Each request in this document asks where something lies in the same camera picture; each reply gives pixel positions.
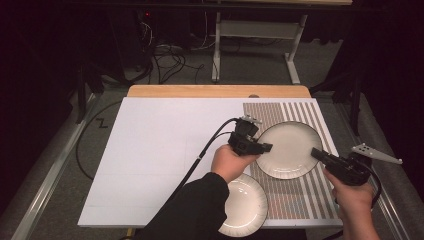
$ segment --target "plate rim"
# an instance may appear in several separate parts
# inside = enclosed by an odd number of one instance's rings
[[[267,132],[267,131],[269,131],[271,128],[273,128],[273,127],[275,127],[275,126],[278,126],[278,125],[284,125],[284,124],[289,124],[289,123],[296,123],[296,124],[299,124],[299,125],[301,125],[301,126],[305,126],[305,127],[307,127],[307,128],[309,128],[309,129],[312,129],[313,130],[313,132],[315,132],[316,133],[316,136],[318,136],[318,138],[319,138],[319,140],[320,140],[320,148],[321,148],[321,150],[324,148],[324,144],[323,144],[323,142],[322,142],[322,138],[321,138],[321,136],[319,135],[319,133],[318,133],[318,131],[315,129],[315,128],[313,128],[312,126],[310,126],[309,124],[307,124],[307,123],[304,123],[304,122],[299,122],[299,121],[293,121],[293,120],[289,120],[289,121],[283,121],[283,122],[279,122],[279,123],[276,123],[276,124],[274,124],[274,125],[272,125],[271,127],[269,127],[269,128],[267,128],[260,136],[259,136],[259,138],[258,138],[258,141],[261,139],[261,137]],[[273,178],[277,178],[277,179],[283,179],[283,180],[289,180],[289,179],[295,179],[295,178],[299,178],[299,177],[301,177],[301,176],[304,176],[305,174],[307,174],[307,173],[309,173],[312,169],[314,169],[314,167],[316,167],[316,165],[318,164],[318,162],[319,161],[316,161],[316,163],[311,167],[311,169],[309,169],[309,170],[307,170],[305,173],[303,173],[303,174],[301,174],[301,175],[299,175],[299,176],[297,176],[297,177],[281,177],[281,176],[277,176],[277,175],[273,175],[273,174],[270,174],[268,171],[265,171],[265,169],[263,169],[263,166],[261,166],[261,164],[260,164],[260,161],[258,161],[259,159],[257,159],[256,160],[256,164],[258,165],[258,167],[265,173],[265,174],[267,174],[268,176],[271,176],[271,177],[273,177]]]
[[[259,184],[259,182],[258,181],[256,181],[256,179],[254,179],[252,176],[250,176],[250,175],[248,175],[248,174],[245,174],[245,173],[242,173],[239,177],[237,177],[236,179],[234,179],[233,181],[236,181],[236,180],[241,180],[242,182],[245,182],[244,181],[244,179],[241,179],[241,178],[248,178],[248,179],[251,179],[252,180],[252,182],[255,184],[255,185],[257,185],[259,188],[257,188],[259,191],[260,191],[260,195],[263,195],[263,199],[265,199],[263,202],[262,202],[262,204],[266,204],[266,211],[264,211],[264,214],[262,214],[263,216],[264,216],[264,218],[263,218],[263,221],[261,220],[261,224],[260,224],[260,226],[259,226],[259,228],[254,228],[254,230],[252,230],[252,229],[249,229],[249,228],[247,228],[247,226],[246,227],[243,227],[243,228],[241,228],[241,229],[247,229],[247,231],[245,232],[245,233],[242,233],[242,234],[240,234],[240,235],[233,235],[233,234],[231,234],[229,231],[226,231],[226,229],[228,229],[228,227],[225,227],[225,225],[224,225],[224,223],[225,223],[225,221],[227,221],[227,219],[222,223],[222,225],[221,225],[221,227],[219,228],[219,230],[218,230],[218,232],[220,232],[221,234],[224,234],[224,235],[226,235],[226,236],[229,236],[229,237],[246,237],[246,236],[249,236],[249,235],[251,235],[251,234],[253,234],[253,233],[255,233],[257,230],[259,230],[262,226],[263,226],[263,224],[265,223],[265,221],[266,221],[266,219],[268,218],[268,211],[269,211],[269,204],[268,204],[268,196],[266,195],[266,193],[265,193],[265,190],[264,190],[264,188],[261,186],[261,184]]]

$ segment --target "metal frame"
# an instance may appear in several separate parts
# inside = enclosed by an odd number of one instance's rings
[[[87,120],[90,119],[91,113],[93,112],[93,109],[97,105],[99,99],[100,97],[97,97],[95,94],[91,94],[90,98],[88,99],[88,112],[85,115],[85,118],[75,127],[73,134],[69,138],[66,146],[58,158],[54,161],[52,167],[47,173],[46,178],[41,184],[41,187],[32,200],[31,205],[29,206],[18,228],[13,234],[12,240],[30,239],[30,236],[34,231],[38,220],[41,217],[41,214],[47,206],[47,203],[49,202],[50,197],[52,196],[53,191],[55,190],[60,177],[66,168],[66,165],[68,164],[68,156],[71,153],[75,143],[77,142],[82,130],[87,124]]]

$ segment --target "striped mat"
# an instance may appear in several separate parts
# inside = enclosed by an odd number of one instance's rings
[[[314,128],[321,137],[323,149],[337,155],[327,126],[316,101],[244,103],[244,113],[262,120],[256,134],[286,121],[297,121]],[[251,175],[265,190],[268,197],[268,219],[338,219],[337,208],[331,196],[331,184],[317,164],[309,173],[295,179],[277,179],[251,164]]]

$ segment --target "cable on floor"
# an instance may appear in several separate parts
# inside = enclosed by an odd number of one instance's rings
[[[102,108],[98,113],[96,113],[88,122],[87,124],[84,126],[83,130],[81,131],[80,136],[78,137],[76,146],[75,146],[75,158],[77,160],[77,164],[78,164],[78,168],[81,170],[81,172],[90,180],[94,180],[94,177],[92,177],[90,174],[87,173],[87,171],[85,171],[85,169],[83,168],[82,164],[81,164],[81,160],[80,160],[80,156],[79,156],[79,146],[81,143],[81,139],[84,136],[85,131],[87,130],[88,126],[90,126],[90,124],[94,121],[94,119],[97,118],[97,116],[99,116],[101,113],[103,113],[105,110],[109,109],[110,107],[120,104],[122,101],[118,101],[118,102],[114,102],[111,103],[109,105],[107,105],[106,107]]]

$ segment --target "gray carpet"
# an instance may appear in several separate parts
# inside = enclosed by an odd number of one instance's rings
[[[339,46],[340,44],[321,46],[318,42],[302,43],[295,58],[301,83],[310,87],[324,80]],[[282,48],[287,47],[289,47],[287,42],[270,46],[242,43],[241,48],[238,49],[238,45],[231,41],[224,43],[223,49],[225,51],[222,55],[222,73],[219,84],[290,84],[287,69],[282,59],[283,51],[281,51]],[[203,64],[204,67],[198,71],[197,77],[196,69],[184,67],[179,73],[172,76],[166,84],[194,84],[195,82],[213,84],[211,82],[211,50],[181,53],[184,53],[187,65],[200,67]],[[170,66],[167,64],[172,64],[173,60],[170,57],[164,57],[159,60],[159,63],[161,66]],[[166,71],[166,68],[161,69],[162,77]],[[129,77],[136,74],[132,69],[127,70]],[[158,76],[155,67],[150,79],[152,84],[158,82]],[[147,82],[148,79],[146,78],[139,81],[138,84],[146,84]],[[106,85],[106,89],[100,97],[94,113],[101,111],[111,103],[122,100],[127,93],[127,89],[121,87]],[[391,153],[390,146],[385,141],[384,134],[375,122],[372,111],[364,98],[362,98],[359,118],[361,137],[357,138],[347,125],[346,115],[349,106],[333,104],[330,96],[330,93],[320,93],[315,97],[318,99],[325,121],[341,156],[346,156],[350,152],[350,147],[362,141],[381,151]],[[94,176],[103,154],[118,106],[119,104],[114,105],[96,116],[96,119],[103,119],[103,124],[100,125],[101,120],[94,119],[81,137],[78,151],[79,159],[84,169],[91,176]],[[3,214],[0,221],[0,239],[11,238],[50,166],[72,134],[76,120],[75,110],[40,157],[28,175],[25,184],[22,185],[10,207]],[[424,208],[403,170],[400,166],[393,164],[374,162],[376,171],[380,175],[390,199],[395,203],[396,212],[399,214],[410,239],[424,239],[423,230],[419,226],[419,223],[424,220]],[[90,186],[91,180],[85,177],[78,168],[74,147],[68,157],[67,167],[30,239],[117,240],[125,236],[126,229],[92,229],[77,226]],[[394,237],[394,230],[387,224],[387,216],[380,207],[374,209],[373,216],[382,239],[402,239]],[[316,228],[308,229],[306,234],[309,240],[315,240],[323,239],[338,230],[337,228]]]

